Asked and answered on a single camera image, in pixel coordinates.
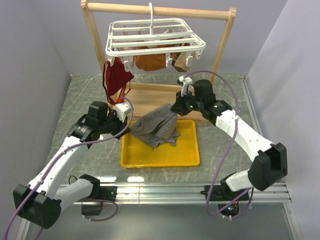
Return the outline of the grey striped underwear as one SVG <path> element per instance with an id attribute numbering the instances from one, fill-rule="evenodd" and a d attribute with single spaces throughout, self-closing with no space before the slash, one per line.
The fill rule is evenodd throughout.
<path id="1" fill-rule="evenodd" d="M 171 111 L 172 106 L 167 103 L 145 114 L 133 123 L 130 133 L 153 149 L 165 143 L 176 146 L 180 133 L 178 115 Z"/>

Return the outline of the red underwear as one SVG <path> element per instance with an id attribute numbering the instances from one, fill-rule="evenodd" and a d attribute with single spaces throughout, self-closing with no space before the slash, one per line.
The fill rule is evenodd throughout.
<path id="1" fill-rule="evenodd" d="M 103 65 L 102 86 L 107 102 L 113 106 L 122 103 L 131 90 L 131 80 L 134 75 L 125 70 L 125 66 L 119 57 L 114 59 L 113 65 L 107 60 Z"/>

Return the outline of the white plastic clip hanger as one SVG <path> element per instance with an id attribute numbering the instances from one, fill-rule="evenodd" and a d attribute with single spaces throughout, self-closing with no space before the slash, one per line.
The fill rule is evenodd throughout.
<path id="1" fill-rule="evenodd" d="M 119 20 L 109 25 L 105 46 L 106 60 L 112 66 L 116 58 L 124 60 L 124 69 L 130 70 L 130 59 L 136 56 L 164 54 L 165 67 L 169 68 L 173 53 L 185 53 L 189 67 L 193 58 L 199 59 L 206 42 L 181 18 L 154 18 L 149 3 L 150 19 Z"/>

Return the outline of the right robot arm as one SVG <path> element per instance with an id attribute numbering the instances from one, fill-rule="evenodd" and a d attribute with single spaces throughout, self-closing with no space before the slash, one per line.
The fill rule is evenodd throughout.
<path id="1" fill-rule="evenodd" d="M 248 155 L 252 164 L 249 169 L 235 172 L 220 181 L 220 194 L 232 200 L 239 191 L 255 188 L 264 191 L 288 174 L 287 149 L 282 143 L 274 144 L 261 136 L 224 100 L 217 100 L 209 80 L 193 82 L 190 77 L 178 79 L 181 90 L 171 111 L 186 116 L 197 111 L 214 126 L 234 138 Z"/>

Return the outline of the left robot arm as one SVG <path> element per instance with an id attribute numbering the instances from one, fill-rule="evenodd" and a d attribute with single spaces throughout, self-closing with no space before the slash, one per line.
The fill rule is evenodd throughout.
<path id="1" fill-rule="evenodd" d="M 26 186 L 17 185 L 13 191 L 15 215 L 43 229 L 49 229 L 60 214 L 73 203 L 85 199 L 100 202 L 100 180 L 88 174 L 64 188 L 60 184 L 75 163 L 91 148 L 101 143 L 101 135 L 120 139 L 129 132 L 133 104 L 128 98 L 111 109 L 106 102 L 94 101 L 88 112 L 73 124 L 54 157 Z"/>

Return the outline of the orange underwear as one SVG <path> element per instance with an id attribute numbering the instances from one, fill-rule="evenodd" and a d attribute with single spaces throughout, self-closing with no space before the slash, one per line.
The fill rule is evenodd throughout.
<path id="1" fill-rule="evenodd" d="M 166 68 L 166 54 L 136 55 L 135 65 L 138 69 L 153 72 Z"/>

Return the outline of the yellow plastic tray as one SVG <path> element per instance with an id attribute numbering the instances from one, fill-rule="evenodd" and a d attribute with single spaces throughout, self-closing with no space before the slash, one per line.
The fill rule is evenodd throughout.
<path id="1" fill-rule="evenodd" d="M 200 164 L 200 153 L 193 120 L 178 120 L 180 136 L 176 145 L 164 143 L 152 148 L 132 134 L 122 138 L 120 165 L 124 168 L 170 168 L 196 167 Z"/>

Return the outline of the aluminium mounting rail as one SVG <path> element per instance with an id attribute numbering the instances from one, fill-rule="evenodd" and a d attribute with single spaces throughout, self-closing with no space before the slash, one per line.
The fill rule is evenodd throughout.
<path id="1" fill-rule="evenodd" d="M 250 209 L 233 219 L 210 216 L 204 183 L 124 183 L 116 203 L 106 205 L 103 222 L 81 216 L 79 202 L 68 207 L 49 229 L 23 222 L 18 239 L 33 240 L 296 240 L 289 218 L 290 197 L 283 183 L 256 191 Z"/>

